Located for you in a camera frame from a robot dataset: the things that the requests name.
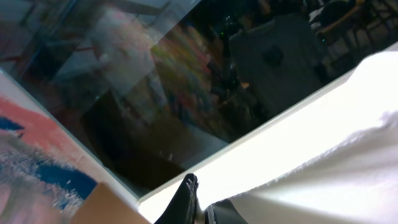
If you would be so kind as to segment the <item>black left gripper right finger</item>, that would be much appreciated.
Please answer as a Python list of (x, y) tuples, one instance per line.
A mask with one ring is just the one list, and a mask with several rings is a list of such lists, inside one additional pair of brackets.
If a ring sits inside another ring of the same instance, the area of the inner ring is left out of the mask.
[(205, 211), (205, 224), (248, 224), (228, 199), (211, 204)]

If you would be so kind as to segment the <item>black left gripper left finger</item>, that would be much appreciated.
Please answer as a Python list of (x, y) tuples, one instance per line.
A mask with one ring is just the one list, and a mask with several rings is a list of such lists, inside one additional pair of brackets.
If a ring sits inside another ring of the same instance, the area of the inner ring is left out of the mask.
[(187, 174), (155, 224), (194, 224), (197, 211), (197, 188), (197, 177), (194, 174)]

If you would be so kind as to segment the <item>white t-shirt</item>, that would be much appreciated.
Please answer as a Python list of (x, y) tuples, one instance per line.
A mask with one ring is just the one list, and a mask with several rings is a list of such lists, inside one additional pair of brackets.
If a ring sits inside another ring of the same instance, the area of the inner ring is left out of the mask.
[(397, 48), (190, 169), (201, 207), (253, 198), (354, 223), (397, 222)]

